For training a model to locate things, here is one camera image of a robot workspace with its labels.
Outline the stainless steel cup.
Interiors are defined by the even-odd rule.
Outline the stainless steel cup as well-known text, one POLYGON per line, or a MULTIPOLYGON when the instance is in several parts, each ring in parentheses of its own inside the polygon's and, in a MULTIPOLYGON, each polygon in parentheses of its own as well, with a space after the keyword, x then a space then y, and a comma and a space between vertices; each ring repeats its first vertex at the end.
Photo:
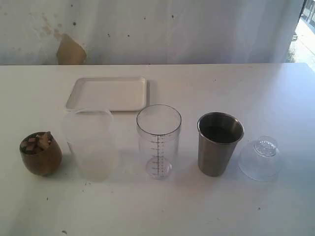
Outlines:
POLYGON ((211 112, 197 122, 198 167, 210 177, 221 176, 243 138, 243 125, 234 116, 211 112))

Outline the brown object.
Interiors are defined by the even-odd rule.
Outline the brown object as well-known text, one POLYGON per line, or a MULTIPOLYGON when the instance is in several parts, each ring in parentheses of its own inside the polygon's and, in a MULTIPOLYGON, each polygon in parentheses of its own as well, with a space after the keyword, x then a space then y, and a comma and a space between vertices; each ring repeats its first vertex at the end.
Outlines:
POLYGON ((38 154, 50 147, 52 139, 49 131, 30 135, 21 142, 20 151, 30 155, 38 154))

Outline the brown wooden cup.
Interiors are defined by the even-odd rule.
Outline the brown wooden cup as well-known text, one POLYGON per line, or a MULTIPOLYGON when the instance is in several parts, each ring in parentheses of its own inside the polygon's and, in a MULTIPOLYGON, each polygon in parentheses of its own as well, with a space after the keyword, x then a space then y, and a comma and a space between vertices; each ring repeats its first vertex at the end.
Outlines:
POLYGON ((21 154, 25 167, 32 174, 37 175, 37 176, 48 176, 48 175, 53 174, 60 166, 61 161, 62 161, 62 156, 63 156, 62 151, 57 141, 54 139, 54 137, 52 139, 52 143, 50 144, 50 147, 47 148, 46 150, 38 154, 34 154, 34 155, 25 154, 25 153, 22 153, 21 151, 20 151, 20 154, 21 154))

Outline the clear dome lid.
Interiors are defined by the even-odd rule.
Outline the clear dome lid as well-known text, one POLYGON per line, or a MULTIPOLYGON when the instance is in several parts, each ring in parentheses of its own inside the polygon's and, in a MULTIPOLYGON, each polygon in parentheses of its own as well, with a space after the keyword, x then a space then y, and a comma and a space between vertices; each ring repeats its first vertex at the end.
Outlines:
POLYGON ((270 136, 260 136, 246 144, 239 156, 239 168, 249 178, 269 182, 278 178, 284 164, 277 141, 270 136))

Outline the clear measuring cup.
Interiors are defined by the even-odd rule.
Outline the clear measuring cup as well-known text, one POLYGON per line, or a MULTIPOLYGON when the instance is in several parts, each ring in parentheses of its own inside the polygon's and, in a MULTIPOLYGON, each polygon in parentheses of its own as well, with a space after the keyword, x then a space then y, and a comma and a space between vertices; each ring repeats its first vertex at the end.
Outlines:
POLYGON ((169 105, 150 105, 137 114, 140 157, 150 177, 170 176, 178 156, 181 125, 181 114, 169 105))

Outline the translucent plastic tub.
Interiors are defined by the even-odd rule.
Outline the translucent plastic tub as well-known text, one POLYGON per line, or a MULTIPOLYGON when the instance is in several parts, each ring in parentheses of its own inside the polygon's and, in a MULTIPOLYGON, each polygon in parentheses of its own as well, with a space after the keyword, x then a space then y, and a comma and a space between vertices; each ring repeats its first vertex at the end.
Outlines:
POLYGON ((66 142, 82 175, 102 182, 118 165, 112 113, 101 108, 82 108, 68 112, 62 120, 66 142))

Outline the white rectangular tray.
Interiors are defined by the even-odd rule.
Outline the white rectangular tray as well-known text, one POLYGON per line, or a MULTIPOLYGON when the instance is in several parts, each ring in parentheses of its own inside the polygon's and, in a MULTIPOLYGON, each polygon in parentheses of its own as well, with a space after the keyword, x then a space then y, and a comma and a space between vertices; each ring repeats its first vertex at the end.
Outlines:
POLYGON ((111 112, 134 112, 148 104, 148 81, 141 77, 80 78, 73 86, 65 108, 106 108, 111 112))

